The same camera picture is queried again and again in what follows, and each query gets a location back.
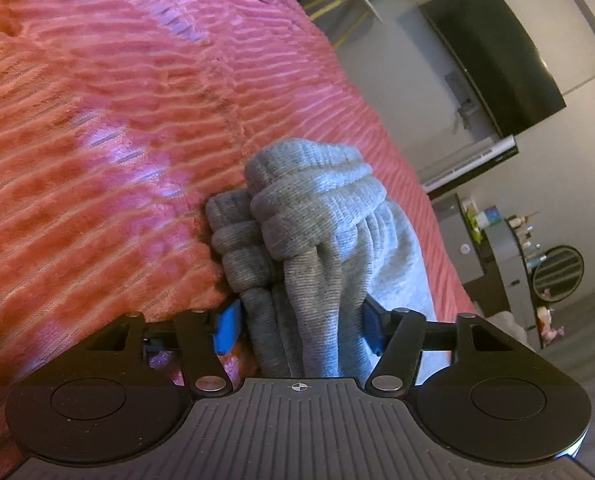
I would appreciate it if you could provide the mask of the white blue container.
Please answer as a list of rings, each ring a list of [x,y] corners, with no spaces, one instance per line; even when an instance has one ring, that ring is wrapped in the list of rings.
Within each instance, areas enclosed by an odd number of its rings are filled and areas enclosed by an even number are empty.
[[[479,211],[475,215],[474,219],[477,224],[477,227],[480,230],[484,230],[484,229],[488,228],[489,226],[492,226],[493,224],[498,223],[501,220],[503,220],[503,218],[501,218],[500,212],[496,206],[491,206],[491,207],[488,207],[482,211]]]

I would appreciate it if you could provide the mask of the white soundbar shelf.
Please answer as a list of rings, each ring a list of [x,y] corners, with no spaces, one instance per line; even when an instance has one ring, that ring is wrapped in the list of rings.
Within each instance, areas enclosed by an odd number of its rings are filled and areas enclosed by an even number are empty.
[[[419,169],[417,176],[424,192],[434,200],[518,154],[514,136],[503,139],[490,136],[441,156]]]

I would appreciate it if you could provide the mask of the pink ribbed bedspread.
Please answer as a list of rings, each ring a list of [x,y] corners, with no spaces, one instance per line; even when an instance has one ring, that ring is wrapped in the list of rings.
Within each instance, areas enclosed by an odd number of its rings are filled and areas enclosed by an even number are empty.
[[[21,378],[124,312],[223,301],[204,203],[289,136],[358,148],[437,317],[471,309],[415,171],[296,0],[0,0],[0,478]]]

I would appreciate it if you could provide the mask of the grey sweatpants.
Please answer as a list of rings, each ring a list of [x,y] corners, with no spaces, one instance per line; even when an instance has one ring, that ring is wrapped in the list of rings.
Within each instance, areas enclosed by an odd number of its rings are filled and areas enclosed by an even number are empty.
[[[244,174],[243,188],[209,199],[206,217],[262,373],[364,382],[377,363],[365,299],[435,319],[411,222],[352,146],[277,142]]]

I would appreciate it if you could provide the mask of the grey vanity dresser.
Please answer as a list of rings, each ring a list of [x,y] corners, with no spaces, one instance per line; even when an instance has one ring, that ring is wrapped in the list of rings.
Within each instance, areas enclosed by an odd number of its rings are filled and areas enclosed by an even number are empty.
[[[536,308],[529,292],[529,274],[519,239],[509,222],[501,220],[484,229],[482,240],[475,243],[475,247],[484,275],[462,284],[473,304],[485,318],[500,311],[510,311],[522,327],[537,328]],[[541,339],[540,344],[541,349],[544,348]]]

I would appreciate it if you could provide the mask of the pink plush toy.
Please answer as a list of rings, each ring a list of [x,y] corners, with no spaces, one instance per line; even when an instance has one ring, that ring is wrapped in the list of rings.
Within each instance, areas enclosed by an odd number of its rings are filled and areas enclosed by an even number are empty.
[[[544,346],[552,344],[556,339],[564,336],[564,328],[555,328],[552,324],[552,310],[547,307],[538,307],[536,315],[539,336]]]

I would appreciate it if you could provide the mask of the black wall television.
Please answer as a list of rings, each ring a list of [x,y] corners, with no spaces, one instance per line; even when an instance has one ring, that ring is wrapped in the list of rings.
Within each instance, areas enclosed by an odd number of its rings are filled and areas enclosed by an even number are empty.
[[[420,12],[453,55],[499,136],[516,136],[567,107],[505,0],[430,0]]]

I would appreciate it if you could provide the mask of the round black mirror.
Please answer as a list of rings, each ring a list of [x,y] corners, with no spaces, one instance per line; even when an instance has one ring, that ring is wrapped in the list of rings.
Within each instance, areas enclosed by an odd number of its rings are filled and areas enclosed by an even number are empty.
[[[532,291],[538,300],[556,304],[578,289],[584,278],[585,261],[570,245],[552,247],[544,257],[532,274]]]

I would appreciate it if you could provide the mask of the grey bedside cabinet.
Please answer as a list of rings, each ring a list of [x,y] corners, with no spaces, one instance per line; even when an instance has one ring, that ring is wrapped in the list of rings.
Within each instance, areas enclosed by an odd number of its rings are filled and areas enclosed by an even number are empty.
[[[482,278],[484,269],[458,196],[453,194],[435,200],[433,210],[460,283],[467,284]]]

